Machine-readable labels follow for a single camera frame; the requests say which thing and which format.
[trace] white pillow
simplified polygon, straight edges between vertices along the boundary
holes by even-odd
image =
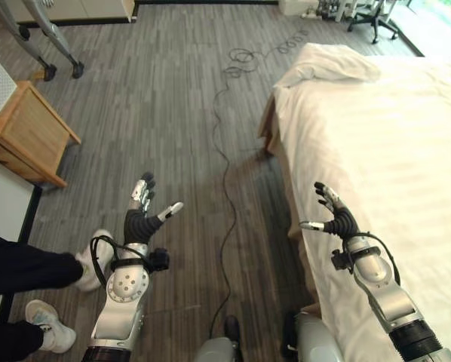
[[[376,81],[379,68],[346,45],[306,44],[275,87],[292,87],[313,78]]]

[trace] silver robotic arm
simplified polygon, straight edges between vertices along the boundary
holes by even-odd
[[[356,283],[368,295],[371,309],[383,330],[405,361],[451,362],[451,352],[442,348],[426,324],[422,313],[400,286],[400,275],[388,248],[376,236],[359,231],[356,220],[339,196],[328,186],[315,183],[316,193],[323,197],[319,203],[330,210],[329,222],[304,221],[304,229],[328,232],[342,239],[343,250],[334,250],[331,258],[336,269],[348,269]],[[380,256],[380,249],[371,246],[379,241],[392,261],[390,265]]]
[[[112,262],[114,273],[107,282],[98,263],[94,263],[100,281],[106,286],[106,303],[82,362],[126,362],[130,359],[143,325],[143,308],[151,287],[151,274],[168,268],[167,251],[155,249],[150,253],[148,243],[165,220],[183,208],[183,203],[177,202],[157,216],[146,217],[154,195],[154,184],[153,175],[146,173],[132,192],[124,222],[125,245],[118,246],[110,241],[114,247],[122,249],[122,253]],[[92,257],[96,255],[96,242],[95,239],[91,241]]]

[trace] office chair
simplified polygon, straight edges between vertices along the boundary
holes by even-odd
[[[386,21],[384,21],[380,17],[384,3],[385,0],[379,0],[377,8],[375,9],[373,14],[356,13],[356,15],[353,17],[353,20],[350,22],[348,26],[348,31],[349,32],[353,31],[353,25],[369,23],[375,29],[375,38],[373,39],[372,44],[376,44],[378,42],[378,26],[384,26],[386,29],[390,29],[393,32],[393,36],[391,37],[391,39],[392,40],[396,39],[398,37],[398,29],[386,23]]]

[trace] wooden nightstand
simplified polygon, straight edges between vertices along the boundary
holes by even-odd
[[[29,81],[0,113],[0,163],[32,183],[67,183],[56,175],[69,138],[81,140]]]

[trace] bed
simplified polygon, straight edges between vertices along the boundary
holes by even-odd
[[[451,350],[451,60],[307,44],[275,85],[259,135],[278,157],[289,235],[304,241],[308,288],[345,360],[401,358],[353,277],[334,269],[340,240],[298,227],[331,218],[316,202],[315,181],[388,245],[402,287]]]

